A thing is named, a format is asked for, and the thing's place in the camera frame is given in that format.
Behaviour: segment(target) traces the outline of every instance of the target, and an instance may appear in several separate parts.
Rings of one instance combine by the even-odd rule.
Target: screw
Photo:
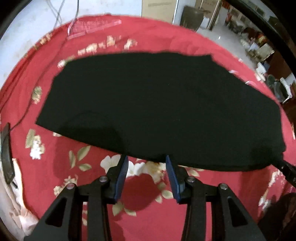
[[[73,189],[74,187],[75,187],[75,184],[74,183],[69,183],[67,185],[67,189],[69,189],[69,190]]]
[[[187,181],[193,183],[195,182],[195,177],[187,177]]]
[[[102,182],[102,183],[104,183],[104,182],[108,181],[108,178],[106,176],[101,176],[99,178],[99,181]]]
[[[226,190],[228,188],[228,186],[225,183],[221,183],[220,188],[223,189],[223,190]]]

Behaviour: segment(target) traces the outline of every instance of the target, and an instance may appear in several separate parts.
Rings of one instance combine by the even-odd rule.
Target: white cloth
[[[26,207],[23,200],[22,175],[17,160],[13,160],[15,178],[13,185],[7,185],[3,175],[2,162],[0,162],[0,217],[9,232],[18,240],[28,236],[38,223],[35,217]]]

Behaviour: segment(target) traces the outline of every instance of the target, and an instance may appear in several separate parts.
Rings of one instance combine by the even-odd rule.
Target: black cloth
[[[69,62],[36,124],[129,156],[219,170],[282,159],[278,105],[210,56],[122,53]]]

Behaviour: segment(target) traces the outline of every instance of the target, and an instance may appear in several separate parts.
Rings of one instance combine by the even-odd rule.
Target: floral tablecloth
[[[68,26],[42,37],[19,61],[0,91],[2,127],[7,122],[15,125],[30,102],[25,118],[11,132],[11,148],[22,172],[25,204],[39,218],[65,185],[90,183],[117,165],[120,158],[117,153],[60,136],[35,124],[54,76],[73,59],[131,51],[211,54],[216,63],[276,101],[244,63],[188,29],[156,20],[111,15],[78,19],[70,36]],[[83,82],[81,91],[87,91]],[[140,94],[134,93],[135,101]],[[287,146],[284,158],[295,164],[295,140],[282,109],[281,119]],[[256,221],[271,200],[293,191],[274,167],[252,172],[186,169],[205,184],[227,183]],[[113,240],[180,240],[186,206],[176,204],[173,199],[165,164],[129,157],[122,197],[116,205],[108,206],[108,213]],[[207,240],[211,240],[210,216],[208,208]],[[85,205],[83,233],[86,226]]]

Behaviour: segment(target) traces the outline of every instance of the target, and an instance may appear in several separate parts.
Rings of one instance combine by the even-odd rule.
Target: gray floor
[[[213,28],[213,31],[199,28],[197,32],[227,49],[237,58],[241,58],[248,67],[255,70],[256,65],[246,55],[244,47],[239,42],[239,36],[229,30],[226,26],[217,24]]]

